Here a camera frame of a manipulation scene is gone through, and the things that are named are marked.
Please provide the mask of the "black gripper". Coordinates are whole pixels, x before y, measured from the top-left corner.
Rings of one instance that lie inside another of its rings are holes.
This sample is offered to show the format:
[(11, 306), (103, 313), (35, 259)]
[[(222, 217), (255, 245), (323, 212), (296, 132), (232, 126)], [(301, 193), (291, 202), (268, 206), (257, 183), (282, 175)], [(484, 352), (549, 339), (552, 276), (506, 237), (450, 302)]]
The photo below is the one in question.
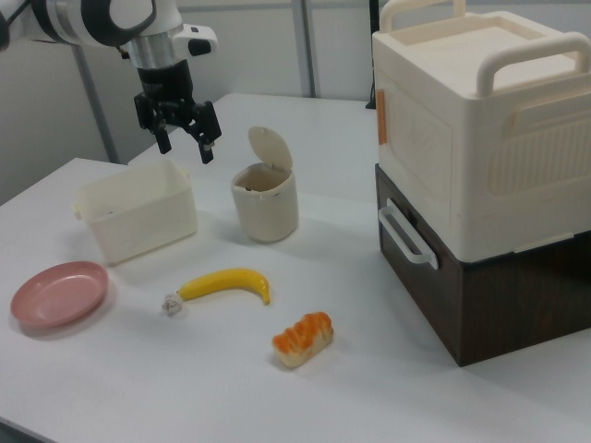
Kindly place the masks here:
[(186, 125), (186, 132), (198, 143), (203, 163), (213, 160), (212, 147), (222, 135), (212, 102), (195, 103), (193, 82), (187, 60), (155, 69), (137, 69), (143, 92), (134, 97), (139, 126), (155, 137), (161, 154), (171, 143), (167, 124)]

